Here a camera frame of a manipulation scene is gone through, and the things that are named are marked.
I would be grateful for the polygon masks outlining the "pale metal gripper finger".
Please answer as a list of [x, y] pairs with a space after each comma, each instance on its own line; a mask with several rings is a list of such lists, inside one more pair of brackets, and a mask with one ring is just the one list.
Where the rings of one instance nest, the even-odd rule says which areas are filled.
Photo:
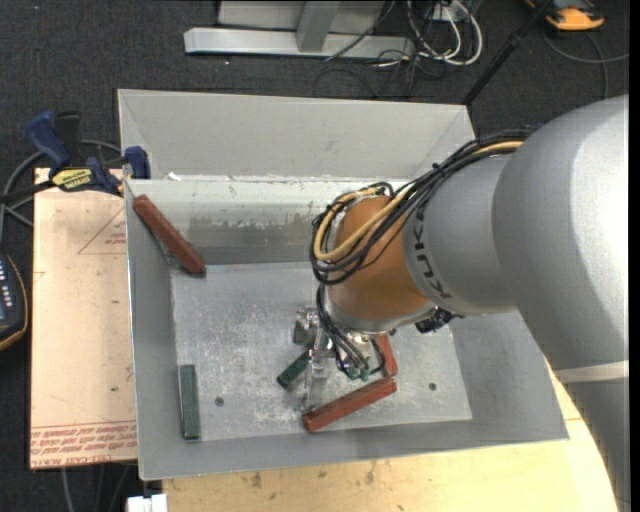
[[296, 312], [292, 340], [295, 345], [312, 346], [320, 328], [319, 314], [315, 307], [305, 307]]
[[309, 363], [305, 373], [301, 411], [308, 413], [322, 402], [322, 397], [328, 380], [328, 374], [323, 363]]

